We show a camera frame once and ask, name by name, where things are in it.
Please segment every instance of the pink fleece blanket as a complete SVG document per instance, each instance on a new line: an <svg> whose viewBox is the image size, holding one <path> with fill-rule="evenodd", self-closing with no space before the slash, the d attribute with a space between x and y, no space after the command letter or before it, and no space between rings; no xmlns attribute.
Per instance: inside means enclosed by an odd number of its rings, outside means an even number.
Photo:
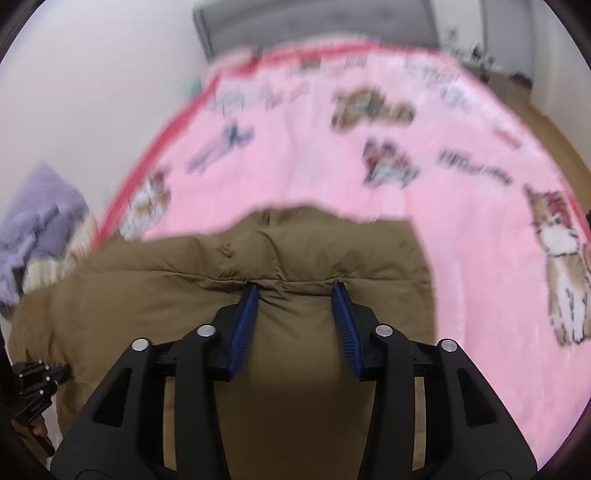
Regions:
<svg viewBox="0 0 591 480"><path fill-rule="evenodd" d="M543 465L591 396L589 231L531 131L439 52L292 44L221 69L139 162L99 241L302 204L412 220L439 337L463 346Z"/></svg>

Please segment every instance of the brown jacket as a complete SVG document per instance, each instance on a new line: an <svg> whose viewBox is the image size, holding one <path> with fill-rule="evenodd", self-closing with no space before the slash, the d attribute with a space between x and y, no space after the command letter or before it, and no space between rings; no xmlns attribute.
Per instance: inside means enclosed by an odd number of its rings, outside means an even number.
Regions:
<svg viewBox="0 0 591 480"><path fill-rule="evenodd" d="M232 478L352 480L374 385L347 370L337 341L330 289L340 280L380 321L434 342L429 271L410 224L358 225L302 207L254 213L218 235L113 241L71 277L22 301L10 351L16 360L73 367L74 380L58 394L67 432L132 340L179 339L255 282L261 300L246 364L216 387ZM173 401L167 394L168 466Z"/></svg>

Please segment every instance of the wooden floor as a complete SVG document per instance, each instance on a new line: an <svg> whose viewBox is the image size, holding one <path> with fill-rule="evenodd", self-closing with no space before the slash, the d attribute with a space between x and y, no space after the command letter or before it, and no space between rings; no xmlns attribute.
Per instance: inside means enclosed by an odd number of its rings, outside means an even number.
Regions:
<svg viewBox="0 0 591 480"><path fill-rule="evenodd" d="M510 89L507 105L533 130L563 171L586 213L591 210L591 171L567 138L530 102L530 92L518 84Z"/></svg>

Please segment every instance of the cat print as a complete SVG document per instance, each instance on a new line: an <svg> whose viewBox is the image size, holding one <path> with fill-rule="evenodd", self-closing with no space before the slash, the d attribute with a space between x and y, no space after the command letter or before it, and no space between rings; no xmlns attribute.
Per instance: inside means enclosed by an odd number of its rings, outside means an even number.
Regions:
<svg viewBox="0 0 591 480"><path fill-rule="evenodd" d="M348 132L363 119L369 122L409 125L416 116L416 111L410 103L390 105L377 89L362 88L348 93L337 92L334 100L337 108L331 126L336 132Z"/></svg>
<svg viewBox="0 0 591 480"><path fill-rule="evenodd" d="M403 189L420 173L411 164L408 155L392 141L384 141L378 146L373 138L368 138L363 150L363 161L368 171L365 184L374 187L395 183Z"/></svg>
<svg viewBox="0 0 591 480"><path fill-rule="evenodd" d="M155 171L129 200L127 213L119 224L119 233L127 241L141 240L166 213L171 197L165 183L167 176L166 169Z"/></svg>
<svg viewBox="0 0 591 480"><path fill-rule="evenodd" d="M288 76L305 75L307 73L328 73L334 76L341 76L347 69L363 69L367 63L365 55L351 55L342 61L325 62L322 57L312 55L300 58L295 66L291 66Z"/></svg>
<svg viewBox="0 0 591 480"><path fill-rule="evenodd" d="M525 187L538 243L546 252L548 312L560 346L591 338L589 249L560 192L538 193Z"/></svg>

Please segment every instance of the bed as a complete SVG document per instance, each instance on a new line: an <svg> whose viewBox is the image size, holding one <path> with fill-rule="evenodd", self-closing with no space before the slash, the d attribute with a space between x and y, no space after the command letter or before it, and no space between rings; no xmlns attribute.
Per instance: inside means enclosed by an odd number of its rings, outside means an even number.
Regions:
<svg viewBox="0 0 591 480"><path fill-rule="evenodd" d="M132 169L98 244L219 232L268 206L409 219L438 338L464 347L545 465L591 394L591 235L533 134L437 50L429 1L223 0L194 20L203 91Z"/></svg>

